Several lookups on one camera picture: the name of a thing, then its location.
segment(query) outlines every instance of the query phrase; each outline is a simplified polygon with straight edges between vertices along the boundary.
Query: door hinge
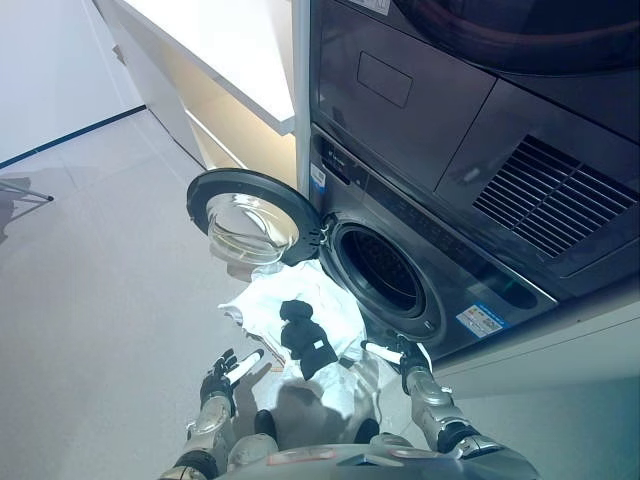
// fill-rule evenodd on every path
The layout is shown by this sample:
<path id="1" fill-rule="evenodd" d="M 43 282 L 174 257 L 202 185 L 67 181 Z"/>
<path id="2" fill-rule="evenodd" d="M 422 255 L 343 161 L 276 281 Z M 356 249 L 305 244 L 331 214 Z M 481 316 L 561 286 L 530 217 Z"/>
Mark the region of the door hinge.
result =
<path id="1" fill-rule="evenodd" d="M 330 225 L 325 225 L 320 229 L 320 245 L 326 245 L 329 241 L 329 230 L 331 230 Z"/>

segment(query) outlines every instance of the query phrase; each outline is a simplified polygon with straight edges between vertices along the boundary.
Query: door glass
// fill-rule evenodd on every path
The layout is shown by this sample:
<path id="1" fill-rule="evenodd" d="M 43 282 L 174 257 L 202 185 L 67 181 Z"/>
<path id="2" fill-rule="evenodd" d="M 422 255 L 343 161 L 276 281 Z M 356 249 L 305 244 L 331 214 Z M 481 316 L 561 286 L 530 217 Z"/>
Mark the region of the door glass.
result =
<path id="1" fill-rule="evenodd" d="M 395 0 L 425 39 L 504 72 L 588 74 L 638 65 L 637 0 Z"/>
<path id="2" fill-rule="evenodd" d="M 207 203 L 207 217 L 211 253 L 227 261 L 274 263 L 299 238 L 289 215 L 252 195 L 217 195 Z"/>

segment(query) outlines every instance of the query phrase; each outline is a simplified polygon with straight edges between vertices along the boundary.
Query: dark gray appliance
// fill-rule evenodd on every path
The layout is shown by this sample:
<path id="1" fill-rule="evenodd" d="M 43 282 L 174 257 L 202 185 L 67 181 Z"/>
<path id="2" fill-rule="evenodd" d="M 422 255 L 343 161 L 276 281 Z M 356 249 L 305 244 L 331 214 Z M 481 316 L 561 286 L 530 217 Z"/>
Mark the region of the dark gray appliance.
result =
<path id="1" fill-rule="evenodd" d="M 525 3 L 314 0 L 309 197 L 203 174 L 212 250 L 318 256 L 435 358 L 637 275 L 637 12 Z"/>
<path id="2" fill-rule="evenodd" d="M 347 151 L 564 301 L 640 268 L 640 23 L 637 2 L 558 3 L 314 1 L 310 101 Z"/>
<path id="3" fill-rule="evenodd" d="M 218 169 L 187 208 L 229 261 L 294 265 L 319 257 L 358 300 L 371 340 L 397 332 L 434 359 L 504 331 L 556 301 L 312 129 L 309 199 L 257 172 Z"/>

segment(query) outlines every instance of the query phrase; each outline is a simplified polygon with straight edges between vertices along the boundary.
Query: chair leg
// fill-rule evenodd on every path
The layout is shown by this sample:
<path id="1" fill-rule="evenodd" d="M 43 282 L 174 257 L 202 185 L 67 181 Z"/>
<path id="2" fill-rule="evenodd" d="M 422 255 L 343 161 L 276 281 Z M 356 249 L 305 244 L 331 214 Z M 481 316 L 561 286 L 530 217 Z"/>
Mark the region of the chair leg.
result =
<path id="1" fill-rule="evenodd" d="M 33 195 L 34 197 L 44 198 L 45 200 L 52 202 L 53 197 L 51 195 L 45 195 L 43 193 L 34 192 L 33 190 L 29 190 L 26 188 L 18 187 L 17 185 L 13 185 L 12 183 L 6 182 L 4 180 L 0 180 L 0 186 L 5 188 L 10 188 L 12 190 L 17 190 L 22 193 L 26 193 L 28 195 Z"/>

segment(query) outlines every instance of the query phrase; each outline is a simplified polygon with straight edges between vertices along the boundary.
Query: sticker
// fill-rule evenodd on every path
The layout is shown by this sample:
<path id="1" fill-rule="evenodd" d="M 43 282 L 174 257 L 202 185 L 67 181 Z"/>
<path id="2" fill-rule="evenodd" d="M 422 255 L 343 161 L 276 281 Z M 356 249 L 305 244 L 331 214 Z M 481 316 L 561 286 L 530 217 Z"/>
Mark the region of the sticker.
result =
<path id="1" fill-rule="evenodd" d="M 382 15 L 389 15 L 389 4 L 391 0 L 350 0 L 351 3 L 357 3 L 358 5 L 362 5 L 369 10 L 373 10 L 374 12 L 378 12 Z"/>
<path id="2" fill-rule="evenodd" d="M 327 174 L 316 167 L 313 163 L 311 164 L 311 180 L 313 180 L 313 183 L 317 188 L 324 190 L 324 185 L 327 182 Z"/>
<path id="3" fill-rule="evenodd" d="M 507 322 L 481 303 L 470 306 L 461 314 L 456 315 L 456 318 L 478 338 L 486 337 L 509 327 Z"/>

